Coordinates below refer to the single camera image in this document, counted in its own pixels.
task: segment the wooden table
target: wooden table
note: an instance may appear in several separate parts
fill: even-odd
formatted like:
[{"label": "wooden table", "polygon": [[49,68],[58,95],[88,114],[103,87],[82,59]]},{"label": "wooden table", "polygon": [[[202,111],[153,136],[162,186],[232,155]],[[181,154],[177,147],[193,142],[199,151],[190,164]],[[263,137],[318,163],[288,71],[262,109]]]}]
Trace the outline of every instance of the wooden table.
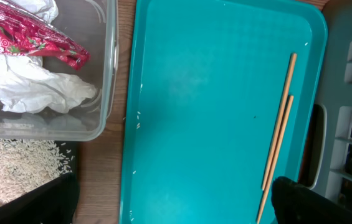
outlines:
[{"label": "wooden table", "polygon": [[[306,0],[322,9],[328,0]],[[121,157],[126,116],[135,0],[118,0],[120,58],[115,99],[104,132],[82,144],[80,150],[80,201],[76,224],[115,224],[119,217]]]}]

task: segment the teal tray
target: teal tray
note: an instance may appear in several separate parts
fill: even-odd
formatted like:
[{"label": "teal tray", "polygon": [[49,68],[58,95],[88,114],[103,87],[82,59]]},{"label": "teal tray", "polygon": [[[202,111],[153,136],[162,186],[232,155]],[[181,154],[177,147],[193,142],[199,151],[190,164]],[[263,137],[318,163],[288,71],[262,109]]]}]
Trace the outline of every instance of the teal tray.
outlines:
[{"label": "teal tray", "polygon": [[[120,223],[255,223],[290,55],[274,178],[296,180],[326,38],[300,2],[138,0]],[[261,223],[275,220],[270,197]]]}]

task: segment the plastic tray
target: plastic tray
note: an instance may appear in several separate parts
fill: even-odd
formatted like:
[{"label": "plastic tray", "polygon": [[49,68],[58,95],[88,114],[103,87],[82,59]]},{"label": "plastic tray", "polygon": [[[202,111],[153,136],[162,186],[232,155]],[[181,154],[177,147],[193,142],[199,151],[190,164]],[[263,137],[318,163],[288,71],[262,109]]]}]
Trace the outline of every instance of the plastic tray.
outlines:
[{"label": "plastic tray", "polygon": [[[255,223],[290,55],[274,177],[296,180],[326,38],[300,2],[139,0],[120,223]],[[261,223],[275,218],[270,198]]]},{"label": "plastic tray", "polygon": [[86,0],[56,0],[58,17],[52,25],[85,47],[91,59],[81,70],[74,70],[57,58],[44,58],[51,72],[78,75],[98,90],[68,114],[46,108],[38,114],[3,112],[0,102],[0,138],[88,141],[103,131],[112,107],[117,65],[117,0],[97,1],[106,15],[98,14]]}]

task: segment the red patterned cloth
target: red patterned cloth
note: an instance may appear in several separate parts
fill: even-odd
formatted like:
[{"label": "red patterned cloth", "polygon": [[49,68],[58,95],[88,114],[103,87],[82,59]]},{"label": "red patterned cloth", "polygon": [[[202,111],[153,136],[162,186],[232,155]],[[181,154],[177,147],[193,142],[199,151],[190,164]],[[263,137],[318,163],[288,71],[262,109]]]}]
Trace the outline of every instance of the red patterned cloth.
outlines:
[{"label": "red patterned cloth", "polygon": [[0,0],[0,53],[53,56],[80,69],[90,54],[51,25],[23,9]]}]

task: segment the black object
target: black object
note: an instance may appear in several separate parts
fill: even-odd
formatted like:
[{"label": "black object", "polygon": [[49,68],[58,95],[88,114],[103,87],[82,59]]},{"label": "black object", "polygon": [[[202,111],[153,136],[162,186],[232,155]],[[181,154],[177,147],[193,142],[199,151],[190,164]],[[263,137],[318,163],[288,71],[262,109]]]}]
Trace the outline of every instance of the black object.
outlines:
[{"label": "black object", "polygon": [[80,187],[68,173],[0,207],[0,224],[70,224]]},{"label": "black object", "polygon": [[271,203],[279,224],[352,223],[352,212],[286,177],[273,182]]}]

